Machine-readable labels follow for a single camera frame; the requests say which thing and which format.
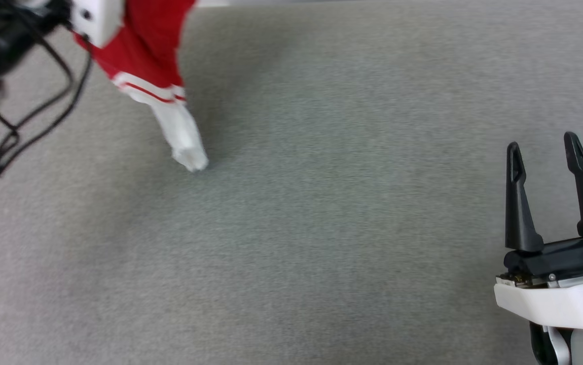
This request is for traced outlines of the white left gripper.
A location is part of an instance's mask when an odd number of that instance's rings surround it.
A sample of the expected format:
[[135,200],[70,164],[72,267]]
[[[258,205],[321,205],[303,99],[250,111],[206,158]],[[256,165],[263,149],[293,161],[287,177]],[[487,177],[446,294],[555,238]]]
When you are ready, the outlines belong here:
[[123,27],[124,1],[73,1],[72,30],[96,48],[104,48]]

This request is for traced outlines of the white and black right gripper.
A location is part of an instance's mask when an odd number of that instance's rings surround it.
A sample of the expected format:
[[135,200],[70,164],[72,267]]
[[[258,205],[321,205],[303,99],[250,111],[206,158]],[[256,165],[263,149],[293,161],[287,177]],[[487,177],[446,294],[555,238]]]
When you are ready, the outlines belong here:
[[[583,145],[564,134],[569,171],[574,175],[583,237]],[[583,330],[583,238],[544,245],[537,233],[525,190],[527,178],[519,144],[506,150],[505,272],[496,277],[496,304],[542,326]]]

